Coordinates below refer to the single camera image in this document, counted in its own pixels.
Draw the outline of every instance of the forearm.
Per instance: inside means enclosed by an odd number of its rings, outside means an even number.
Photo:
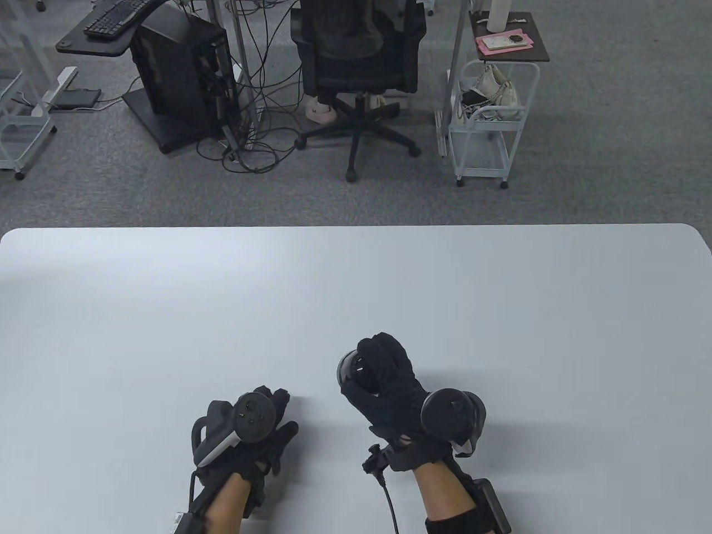
[[[250,483],[233,473],[205,513],[206,534],[239,534],[249,495]]]
[[[413,473],[430,521],[450,519],[476,507],[462,483],[443,462],[423,464]]]

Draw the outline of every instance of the pink folder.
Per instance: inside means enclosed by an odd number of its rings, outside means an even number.
[[[510,35],[521,35],[524,38],[524,44],[522,46],[518,46],[517,48],[503,48],[502,50],[490,50],[489,48],[487,48],[487,45],[482,41],[483,37],[492,37],[492,36],[509,37]],[[482,54],[484,56],[494,56],[496,54],[519,52],[520,50],[529,50],[530,48],[534,48],[534,41],[532,41],[531,37],[529,37],[526,33],[522,32],[521,28],[519,28],[518,30],[505,31],[503,33],[493,33],[492,35],[483,36],[483,37],[478,37],[477,39],[475,39],[475,42],[477,42],[477,48],[480,49],[480,52],[482,52]]]

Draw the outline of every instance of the desk leg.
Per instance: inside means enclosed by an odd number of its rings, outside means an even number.
[[[455,46],[452,51],[452,59],[450,60],[450,76],[447,76],[447,84],[445,87],[445,95],[443,96],[443,105],[439,110],[435,110],[435,128],[438,137],[438,152],[440,157],[447,156],[447,136],[452,120],[452,106],[450,98],[455,84],[455,76],[457,73],[457,63],[460,59],[460,47],[462,46],[462,33],[465,29],[465,23],[468,20],[468,7],[472,4],[472,12],[477,13],[482,11],[484,0],[461,0],[460,14],[457,18],[457,32],[455,33]]]
[[[255,98],[255,92],[252,87],[252,79],[250,78],[250,70],[247,66],[247,52],[245,51],[245,41],[242,39],[242,26],[240,26],[240,20],[238,19],[239,7],[237,6],[236,0],[230,0],[230,11],[232,12],[232,24],[235,30],[235,39],[237,40],[237,48],[240,53],[240,68],[244,74],[244,85],[245,91],[247,92],[247,98],[249,104],[247,105],[247,112],[250,115],[250,121],[252,121],[252,128],[255,133],[259,129],[260,116],[257,111],[257,102]]]

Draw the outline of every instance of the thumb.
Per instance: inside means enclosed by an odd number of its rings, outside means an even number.
[[[272,465],[272,474],[275,476],[282,470],[281,457],[284,449],[287,448],[289,442],[294,439],[294,436],[299,432],[299,425],[295,421],[289,421],[280,426],[272,434],[271,441],[273,443],[272,451],[267,453],[270,465]]]

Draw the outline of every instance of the paper towel roll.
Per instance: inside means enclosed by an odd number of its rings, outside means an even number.
[[[512,7],[512,0],[492,0],[487,30],[491,33],[504,31],[509,19],[509,10]]]

